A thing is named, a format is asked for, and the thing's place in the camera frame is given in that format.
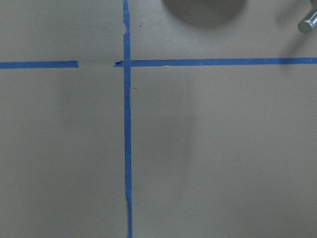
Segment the metal ice scoop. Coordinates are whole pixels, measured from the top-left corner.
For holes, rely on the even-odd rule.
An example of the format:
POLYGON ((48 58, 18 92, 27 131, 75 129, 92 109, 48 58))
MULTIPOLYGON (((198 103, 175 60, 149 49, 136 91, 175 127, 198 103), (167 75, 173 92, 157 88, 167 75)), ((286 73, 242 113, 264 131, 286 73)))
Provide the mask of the metal ice scoop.
POLYGON ((298 24, 298 30, 302 33, 310 33, 317 26, 317 8, 312 9, 298 24))

